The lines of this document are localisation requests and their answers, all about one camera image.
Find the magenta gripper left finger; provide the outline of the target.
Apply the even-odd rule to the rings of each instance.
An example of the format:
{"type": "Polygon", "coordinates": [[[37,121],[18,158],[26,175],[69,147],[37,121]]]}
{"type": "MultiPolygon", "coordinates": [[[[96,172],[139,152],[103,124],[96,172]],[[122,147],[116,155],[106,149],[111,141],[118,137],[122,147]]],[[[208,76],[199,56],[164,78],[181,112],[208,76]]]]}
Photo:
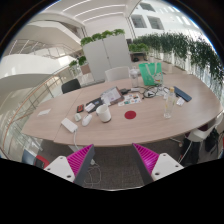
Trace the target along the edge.
{"type": "Polygon", "coordinates": [[[91,144],[67,157],[57,157],[45,168],[45,171],[82,186],[94,155],[94,145],[91,144]]]}

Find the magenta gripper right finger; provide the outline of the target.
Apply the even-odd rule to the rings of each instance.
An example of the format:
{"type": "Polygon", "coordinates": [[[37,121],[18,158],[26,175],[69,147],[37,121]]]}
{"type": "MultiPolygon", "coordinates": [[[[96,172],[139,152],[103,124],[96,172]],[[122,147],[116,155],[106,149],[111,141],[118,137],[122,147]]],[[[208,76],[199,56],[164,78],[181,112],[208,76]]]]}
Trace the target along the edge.
{"type": "Polygon", "coordinates": [[[158,154],[144,146],[132,144],[133,157],[145,185],[183,169],[183,166],[167,153],[158,154]]]}

